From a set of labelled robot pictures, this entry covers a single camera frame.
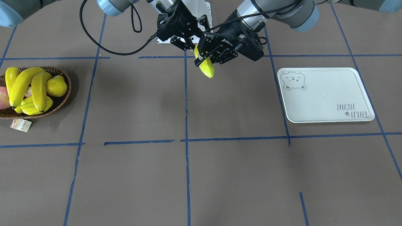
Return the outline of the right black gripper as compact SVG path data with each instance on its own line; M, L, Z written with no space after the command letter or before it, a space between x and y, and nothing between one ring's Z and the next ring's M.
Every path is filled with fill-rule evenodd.
M204 3L174 3L157 20L158 39L166 41L170 38L170 43L183 51L192 51L191 38L200 38L208 29Z

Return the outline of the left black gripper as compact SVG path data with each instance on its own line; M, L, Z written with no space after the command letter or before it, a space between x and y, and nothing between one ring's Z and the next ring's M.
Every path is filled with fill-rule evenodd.
M251 30L242 22L233 22L215 33L205 31L201 36L201 56L195 56L195 66L199 67L206 60L224 64L239 54L253 61L261 59L264 43L258 32L264 27L265 23L260 22L256 30Z

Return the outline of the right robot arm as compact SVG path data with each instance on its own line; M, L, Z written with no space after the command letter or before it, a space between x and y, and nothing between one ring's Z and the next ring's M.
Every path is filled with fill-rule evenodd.
M170 41L180 50L194 50L203 33L211 27L210 3L205 0L147 0L157 14L156 31L139 47L125 53L133 55L143 50L151 41ZM2 0L1 27L15 27L26 19L55 3L54 0ZM98 0L99 9L107 16L116 17L130 10L132 29L142 32L143 23L135 7L136 0Z

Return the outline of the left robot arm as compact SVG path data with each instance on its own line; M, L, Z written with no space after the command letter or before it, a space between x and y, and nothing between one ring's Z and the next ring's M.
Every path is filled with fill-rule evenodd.
M207 60L223 64L238 55L257 61L264 55L258 33L269 19L305 32L317 23L319 4L344 4L381 13L401 9L400 0L244 0L225 22L201 36L195 66L200 67Z

